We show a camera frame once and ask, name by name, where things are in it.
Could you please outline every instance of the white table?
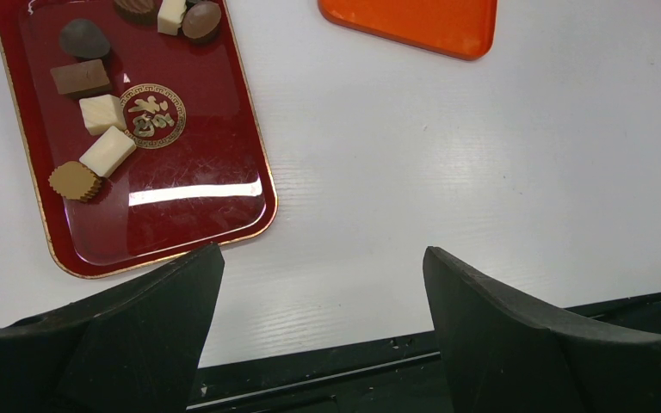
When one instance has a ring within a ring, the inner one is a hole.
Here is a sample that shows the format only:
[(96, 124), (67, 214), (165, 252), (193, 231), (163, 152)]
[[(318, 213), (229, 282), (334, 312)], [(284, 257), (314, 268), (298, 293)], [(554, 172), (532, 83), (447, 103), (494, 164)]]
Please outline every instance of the white table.
[[(661, 0), (501, 0), (475, 63), (230, 9), (281, 205), (203, 367), (432, 329), (430, 244), (556, 305), (661, 291)], [(52, 262), (0, 58), (0, 327), (132, 276)]]

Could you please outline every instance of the gold emblem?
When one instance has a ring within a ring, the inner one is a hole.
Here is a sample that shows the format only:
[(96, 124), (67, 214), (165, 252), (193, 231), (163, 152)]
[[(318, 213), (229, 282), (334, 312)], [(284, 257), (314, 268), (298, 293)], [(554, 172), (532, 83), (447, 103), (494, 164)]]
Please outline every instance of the gold emblem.
[(133, 86), (120, 97), (120, 104), (128, 124), (126, 134), (139, 148), (168, 146), (186, 127), (186, 108), (181, 98), (160, 84)]

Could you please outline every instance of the milk chocolate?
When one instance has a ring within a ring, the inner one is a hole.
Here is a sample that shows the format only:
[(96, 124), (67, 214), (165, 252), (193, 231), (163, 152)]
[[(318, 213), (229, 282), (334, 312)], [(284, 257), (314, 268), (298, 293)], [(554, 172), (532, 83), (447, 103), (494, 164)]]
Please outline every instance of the milk chocolate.
[(69, 22), (59, 33), (59, 46), (81, 60), (103, 59), (110, 54), (110, 42), (97, 25), (87, 19)]
[(112, 89), (102, 60), (95, 59), (74, 65), (55, 67), (52, 78), (60, 95), (80, 99)]
[(113, 0), (115, 11), (123, 19), (136, 24), (156, 24), (158, 6), (155, 0)]
[(214, 2), (199, 2), (183, 18), (183, 35), (194, 43), (207, 43), (219, 32), (221, 9)]

